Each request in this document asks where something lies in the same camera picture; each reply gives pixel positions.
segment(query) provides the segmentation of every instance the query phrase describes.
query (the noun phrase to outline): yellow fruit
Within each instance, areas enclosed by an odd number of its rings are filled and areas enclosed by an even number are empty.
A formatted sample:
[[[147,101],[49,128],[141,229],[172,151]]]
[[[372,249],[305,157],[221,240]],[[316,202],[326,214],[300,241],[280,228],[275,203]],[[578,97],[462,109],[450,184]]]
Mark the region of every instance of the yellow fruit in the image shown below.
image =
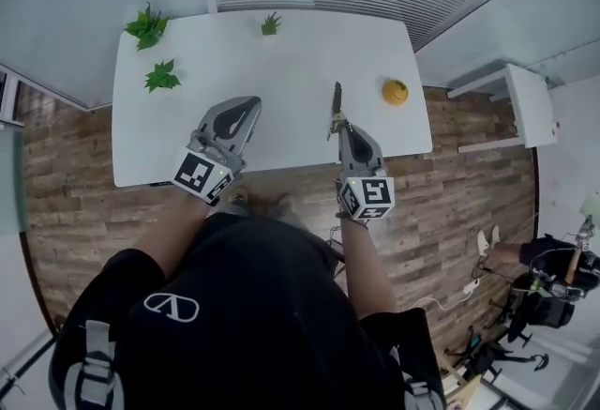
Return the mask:
[[[401,105],[409,97],[409,89],[400,80],[389,80],[383,86],[383,99],[392,105]]]

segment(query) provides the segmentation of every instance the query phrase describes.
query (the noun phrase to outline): green plant sprig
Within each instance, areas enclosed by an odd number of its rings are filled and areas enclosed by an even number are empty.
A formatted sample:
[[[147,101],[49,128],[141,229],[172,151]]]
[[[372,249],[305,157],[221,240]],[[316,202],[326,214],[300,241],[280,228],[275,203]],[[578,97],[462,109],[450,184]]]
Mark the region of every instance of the green plant sprig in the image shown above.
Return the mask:
[[[269,35],[276,35],[278,33],[279,26],[281,25],[281,23],[279,22],[279,20],[281,20],[281,17],[278,16],[275,18],[275,15],[277,14],[278,13],[274,11],[272,15],[269,15],[264,19],[264,23],[261,25],[261,29],[262,34],[265,37],[268,37]]]
[[[171,75],[174,61],[173,59],[168,63],[163,61],[154,65],[154,71],[146,75],[147,80],[144,88],[148,88],[148,93],[152,93],[157,88],[169,88],[172,90],[181,84],[175,75]]]
[[[160,11],[153,12],[148,3],[146,11],[138,12],[138,19],[135,22],[128,23],[125,31],[139,39],[138,51],[145,50],[158,43],[167,28],[168,21],[169,17],[160,18]]]

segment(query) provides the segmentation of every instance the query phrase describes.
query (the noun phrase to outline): logo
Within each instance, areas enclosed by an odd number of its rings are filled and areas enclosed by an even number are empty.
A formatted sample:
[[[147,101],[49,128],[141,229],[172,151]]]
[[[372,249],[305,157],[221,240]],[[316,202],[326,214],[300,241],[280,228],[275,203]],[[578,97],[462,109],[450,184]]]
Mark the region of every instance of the logo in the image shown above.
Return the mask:
[[[174,294],[152,294],[143,301],[143,305],[149,311],[162,313],[184,324],[195,320],[200,310],[196,300]]]

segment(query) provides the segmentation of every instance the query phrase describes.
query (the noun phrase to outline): black chair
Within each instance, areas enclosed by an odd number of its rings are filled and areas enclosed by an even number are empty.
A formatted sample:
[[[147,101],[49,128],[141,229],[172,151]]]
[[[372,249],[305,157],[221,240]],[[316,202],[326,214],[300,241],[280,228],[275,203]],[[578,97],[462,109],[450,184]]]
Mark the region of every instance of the black chair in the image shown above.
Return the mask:
[[[508,293],[506,294],[506,300],[504,301],[504,303],[501,305],[499,303],[496,303],[494,300],[490,300],[489,304],[492,307],[496,307],[498,309],[501,310],[500,314],[494,319],[493,322],[490,322],[489,325],[485,325],[484,329],[485,330],[490,330],[491,328],[494,328],[496,325],[503,325],[507,320],[509,320],[510,318],[512,318],[513,316],[513,306],[515,305],[515,302],[517,301],[518,296],[517,294],[515,294],[512,291],[512,286],[511,288],[508,290]]]
[[[544,297],[533,293],[523,297],[518,308],[513,314],[513,320],[508,328],[507,340],[514,342],[517,338],[523,339],[527,344],[529,337],[523,336],[527,325],[549,326],[560,328],[567,325],[573,317],[575,305],[554,297]]]
[[[465,344],[465,348],[462,352],[453,352],[448,348],[443,351],[449,357],[458,357],[458,360],[454,364],[455,367],[469,359],[483,341],[481,339],[481,335],[479,333],[475,333],[473,325],[469,326],[467,331],[469,332],[467,334],[467,343]]]
[[[487,342],[479,347],[479,350],[475,352],[466,363],[467,370],[463,373],[462,377],[468,382],[476,375],[484,375],[487,371],[490,371],[494,376],[491,383],[493,384],[498,375],[502,372],[502,369],[495,370],[492,365],[496,361],[514,361],[516,363],[531,363],[539,359],[538,364],[533,369],[534,372],[539,372],[548,366],[550,358],[548,354],[543,355],[531,355],[530,357],[512,357],[509,354],[513,352],[506,350],[499,343]]]

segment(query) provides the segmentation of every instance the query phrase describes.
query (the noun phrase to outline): sneaker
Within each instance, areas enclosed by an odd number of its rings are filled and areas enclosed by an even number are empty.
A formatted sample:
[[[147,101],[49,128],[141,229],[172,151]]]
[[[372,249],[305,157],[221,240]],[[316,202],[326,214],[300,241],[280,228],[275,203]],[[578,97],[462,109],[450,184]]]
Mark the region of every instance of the sneaker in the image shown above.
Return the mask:
[[[295,204],[293,203],[293,198],[290,193],[286,193],[277,201],[277,206],[282,207],[283,209],[294,213],[295,212]]]
[[[230,205],[247,205],[248,204],[248,190],[246,187],[236,187],[232,190],[227,198],[227,203]]]
[[[500,243],[500,227],[494,225],[494,228],[491,229],[491,246],[495,247],[497,243]]]
[[[486,240],[486,236],[484,235],[483,230],[479,230],[477,234],[477,249],[479,250],[479,254],[481,256],[486,256],[486,250],[489,248],[489,243]]]

